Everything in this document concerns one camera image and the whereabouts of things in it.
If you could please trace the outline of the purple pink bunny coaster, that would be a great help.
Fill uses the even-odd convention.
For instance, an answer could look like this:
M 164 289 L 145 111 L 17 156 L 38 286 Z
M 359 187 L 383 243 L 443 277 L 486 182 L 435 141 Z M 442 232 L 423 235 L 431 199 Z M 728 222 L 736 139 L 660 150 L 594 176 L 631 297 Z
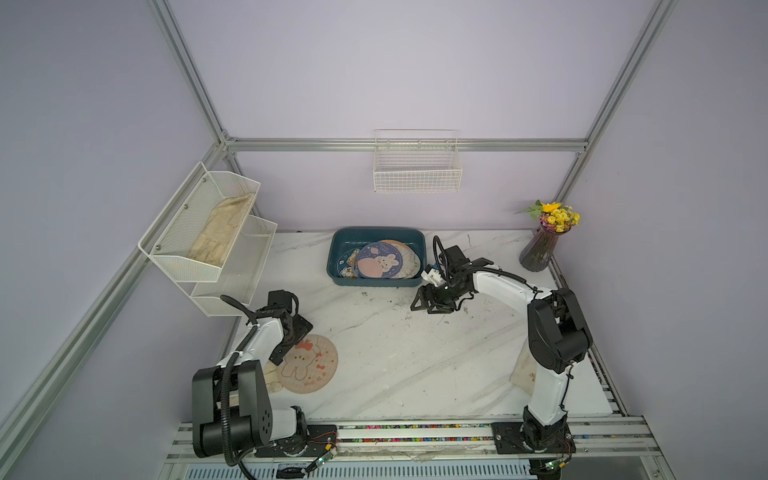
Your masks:
M 392 243 L 372 242 L 361 248 L 357 254 L 356 269 L 364 278 L 394 278 L 402 266 L 402 254 Z

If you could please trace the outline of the teal orange cats coaster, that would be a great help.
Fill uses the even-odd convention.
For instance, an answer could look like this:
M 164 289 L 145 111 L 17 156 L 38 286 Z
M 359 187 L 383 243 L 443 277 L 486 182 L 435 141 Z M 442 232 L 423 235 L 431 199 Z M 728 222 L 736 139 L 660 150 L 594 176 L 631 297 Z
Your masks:
M 337 261 L 337 274 L 340 278 L 355 279 L 357 277 L 357 256 L 359 248 L 352 248 L 341 254 Z

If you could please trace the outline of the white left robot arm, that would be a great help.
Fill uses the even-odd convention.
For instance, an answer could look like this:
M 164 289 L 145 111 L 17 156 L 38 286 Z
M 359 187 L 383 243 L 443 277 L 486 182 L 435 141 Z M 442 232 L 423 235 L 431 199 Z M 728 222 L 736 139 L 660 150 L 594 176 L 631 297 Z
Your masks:
M 265 367 L 278 366 L 313 325 L 299 313 L 297 295 L 268 294 L 267 304 L 251 310 L 235 298 L 220 300 L 244 314 L 249 329 L 215 366 L 198 370 L 192 380 L 192 446 L 199 458 L 221 455 L 235 466 L 250 452 L 275 449 L 297 456 L 308 447 L 309 427 L 298 406 L 275 409 Z

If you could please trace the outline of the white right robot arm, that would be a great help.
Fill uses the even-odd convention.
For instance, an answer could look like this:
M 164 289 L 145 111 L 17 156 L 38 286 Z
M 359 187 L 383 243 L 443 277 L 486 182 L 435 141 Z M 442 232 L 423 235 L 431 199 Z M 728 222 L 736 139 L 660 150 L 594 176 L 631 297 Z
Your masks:
M 574 368 L 585 360 L 593 337 L 575 293 L 545 290 L 495 268 L 486 258 L 471 260 L 457 246 L 432 240 L 435 264 L 422 273 L 413 311 L 447 315 L 462 302 L 486 295 L 515 309 L 526 306 L 528 349 L 536 362 L 534 390 L 523 409 L 517 449 L 545 452 L 567 440 L 566 400 Z

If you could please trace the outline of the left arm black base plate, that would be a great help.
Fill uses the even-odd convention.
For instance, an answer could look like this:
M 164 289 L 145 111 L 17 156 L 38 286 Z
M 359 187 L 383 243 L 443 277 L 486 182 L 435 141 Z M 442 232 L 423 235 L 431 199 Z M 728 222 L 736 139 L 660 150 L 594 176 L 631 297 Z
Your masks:
M 332 424 L 310 424 L 307 431 L 293 437 L 277 440 L 253 453 L 256 458 L 319 457 L 326 446 L 337 441 L 338 427 Z

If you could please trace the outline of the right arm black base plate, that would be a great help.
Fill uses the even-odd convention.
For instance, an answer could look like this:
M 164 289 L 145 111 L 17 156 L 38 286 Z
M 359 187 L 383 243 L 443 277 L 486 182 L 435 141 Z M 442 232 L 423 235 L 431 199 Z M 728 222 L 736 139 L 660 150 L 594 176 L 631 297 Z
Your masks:
M 564 419 L 547 426 L 533 420 L 496 422 L 491 429 L 498 454 L 572 454 L 576 450 Z

